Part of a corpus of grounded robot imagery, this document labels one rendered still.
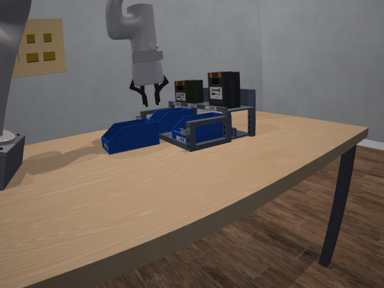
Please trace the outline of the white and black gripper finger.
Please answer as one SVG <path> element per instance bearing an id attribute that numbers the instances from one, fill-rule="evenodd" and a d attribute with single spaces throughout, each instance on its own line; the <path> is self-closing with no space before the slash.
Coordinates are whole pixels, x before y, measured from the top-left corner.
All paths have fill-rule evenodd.
<path id="1" fill-rule="evenodd" d="M 159 92 L 162 90 L 162 88 L 164 86 L 166 86 L 167 84 L 169 83 L 169 81 L 166 79 L 166 77 L 164 76 L 164 81 L 162 84 L 158 85 L 158 83 L 154 84 L 154 87 L 155 87 L 155 103 L 156 105 L 159 105 L 159 102 L 160 102 L 160 94 Z"/>
<path id="2" fill-rule="evenodd" d="M 143 104 L 145 104 L 146 107 L 148 107 L 148 101 L 147 101 L 147 96 L 145 94 L 145 86 L 140 86 L 140 89 L 135 87 L 134 86 L 134 82 L 133 82 L 133 79 L 131 81 L 131 85 L 130 85 L 130 89 L 134 90 L 134 91 L 137 91 L 139 94 L 142 95 L 142 101 L 143 101 Z"/>

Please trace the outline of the grey shelf rack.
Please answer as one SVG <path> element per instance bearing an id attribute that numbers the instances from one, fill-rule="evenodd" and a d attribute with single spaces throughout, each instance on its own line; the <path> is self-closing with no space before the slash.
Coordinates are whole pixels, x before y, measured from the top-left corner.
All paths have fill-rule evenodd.
<path id="1" fill-rule="evenodd" d="M 210 148 L 217 145 L 222 145 L 231 142 L 232 139 L 240 137 L 256 135 L 256 90 L 255 89 L 240 89 L 241 93 L 241 107 L 227 109 L 227 107 L 210 106 L 209 105 L 209 92 L 208 88 L 203 88 L 204 103 L 183 103 L 177 101 L 169 101 L 169 107 L 144 110 L 140 111 L 140 115 L 136 116 L 136 119 L 144 119 L 146 115 L 155 113 L 156 110 L 173 109 L 175 106 L 190 107 L 194 109 L 194 115 L 197 114 L 197 109 L 212 110 L 222 112 L 222 116 L 198 119 L 193 121 L 187 121 L 186 130 L 181 129 L 181 135 L 187 136 L 187 143 L 178 141 L 172 138 L 172 131 L 167 133 L 159 133 L 159 138 L 173 145 L 176 145 L 182 149 L 190 152 L 200 149 Z M 174 106 L 173 106 L 174 105 Z M 248 132 L 236 130 L 232 127 L 231 137 L 231 112 L 237 112 L 242 110 L 248 110 Z M 196 143 L 196 128 L 203 125 L 223 123 L 223 137 L 207 140 L 204 142 Z"/>

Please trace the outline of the dark green tool case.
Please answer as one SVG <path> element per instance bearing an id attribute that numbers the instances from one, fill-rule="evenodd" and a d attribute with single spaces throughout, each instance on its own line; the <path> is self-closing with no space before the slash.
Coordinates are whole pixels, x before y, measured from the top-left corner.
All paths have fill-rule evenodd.
<path id="1" fill-rule="evenodd" d="M 204 103 L 203 80 L 175 81 L 175 100 L 183 103 Z"/>

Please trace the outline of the blue bin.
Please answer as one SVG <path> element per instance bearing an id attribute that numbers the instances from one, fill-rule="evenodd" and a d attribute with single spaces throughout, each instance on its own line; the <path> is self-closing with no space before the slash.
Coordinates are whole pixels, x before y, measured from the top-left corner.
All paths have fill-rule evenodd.
<path id="1" fill-rule="evenodd" d="M 158 144 L 158 121 L 147 118 L 114 123 L 102 136 L 109 155 Z"/>
<path id="2" fill-rule="evenodd" d="M 186 130 L 187 121 L 193 121 L 198 119 L 211 118 L 216 116 L 222 116 L 222 113 L 209 112 L 196 115 L 184 116 L 178 124 L 173 128 L 174 139 L 187 143 L 187 136 L 181 135 L 180 128 Z M 207 140 L 217 139 L 223 137 L 223 123 L 209 124 L 196 127 L 196 143 L 204 142 Z"/>
<path id="3" fill-rule="evenodd" d="M 173 109 L 156 110 L 149 119 L 158 121 L 158 130 L 160 134 L 171 132 L 184 116 L 194 114 L 194 109 L 188 109 L 189 108 L 178 107 Z"/>

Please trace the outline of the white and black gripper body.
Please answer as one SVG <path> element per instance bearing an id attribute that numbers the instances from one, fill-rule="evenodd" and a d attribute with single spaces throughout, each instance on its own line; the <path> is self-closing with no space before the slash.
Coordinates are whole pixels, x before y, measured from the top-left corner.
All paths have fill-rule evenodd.
<path id="1" fill-rule="evenodd" d="M 131 70 L 134 85 L 145 86 L 164 81 L 161 60 L 135 62 L 131 57 Z"/>

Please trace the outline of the black tool case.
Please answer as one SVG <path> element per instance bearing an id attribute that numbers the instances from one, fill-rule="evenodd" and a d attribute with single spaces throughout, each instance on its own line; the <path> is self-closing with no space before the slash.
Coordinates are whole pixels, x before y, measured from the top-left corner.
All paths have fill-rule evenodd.
<path id="1" fill-rule="evenodd" d="M 208 73 L 208 91 L 210 106 L 241 107 L 239 72 Z"/>

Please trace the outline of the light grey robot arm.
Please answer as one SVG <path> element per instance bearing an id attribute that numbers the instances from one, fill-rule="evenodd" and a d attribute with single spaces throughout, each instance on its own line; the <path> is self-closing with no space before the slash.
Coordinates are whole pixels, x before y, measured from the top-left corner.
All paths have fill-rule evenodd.
<path id="1" fill-rule="evenodd" d="M 0 0 L 0 146 L 15 141 L 15 135 L 3 127 L 11 78 L 31 2 Z M 108 36 L 113 40 L 130 40 L 133 63 L 163 59 L 163 51 L 156 50 L 158 45 L 152 4 L 132 4 L 127 7 L 127 15 L 123 15 L 122 2 L 107 0 Z"/>

